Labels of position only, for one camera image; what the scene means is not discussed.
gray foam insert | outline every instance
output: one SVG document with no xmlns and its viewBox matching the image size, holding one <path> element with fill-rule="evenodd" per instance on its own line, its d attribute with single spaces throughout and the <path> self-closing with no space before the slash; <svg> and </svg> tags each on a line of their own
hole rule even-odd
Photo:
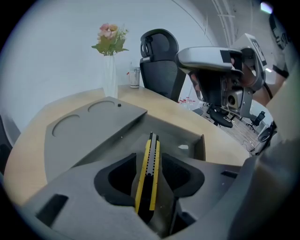
<svg viewBox="0 0 300 240">
<path fill-rule="evenodd" d="M 105 97 L 48 125 L 45 135 L 45 172 L 48 182 L 146 112 L 140 107 Z"/>
</svg>

